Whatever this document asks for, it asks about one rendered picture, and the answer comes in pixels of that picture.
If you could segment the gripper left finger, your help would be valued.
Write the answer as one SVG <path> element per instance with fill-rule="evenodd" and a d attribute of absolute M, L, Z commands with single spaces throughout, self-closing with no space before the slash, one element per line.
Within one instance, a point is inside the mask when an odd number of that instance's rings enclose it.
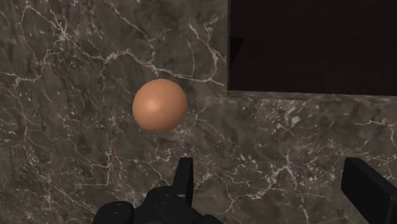
<path fill-rule="evenodd" d="M 92 224 L 222 224 L 214 216 L 201 215 L 192 208 L 192 198 L 193 159 L 183 157 L 171 186 L 151 189 L 139 207 L 127 201 L 104 204 Z"/>

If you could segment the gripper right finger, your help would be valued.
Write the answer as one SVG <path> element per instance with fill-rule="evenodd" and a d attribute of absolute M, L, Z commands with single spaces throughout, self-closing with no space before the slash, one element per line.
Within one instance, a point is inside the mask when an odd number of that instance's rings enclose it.
<path fill-rule="evenodd" d="M 364 160 L 344 160 L 341 191 L 369 224 L 397 224 L 397 187 Z"/>

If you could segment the brown egg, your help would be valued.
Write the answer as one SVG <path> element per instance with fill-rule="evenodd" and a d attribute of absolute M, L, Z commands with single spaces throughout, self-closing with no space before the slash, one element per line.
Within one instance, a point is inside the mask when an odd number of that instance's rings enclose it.
<path fill-rule="evenodd" d="M 176 82 L 155 79 L 136 93 L 132 105 L 134 120 L 140 128 L 167 132 L 176 128 L 188 111 L 186 92 Z"/>

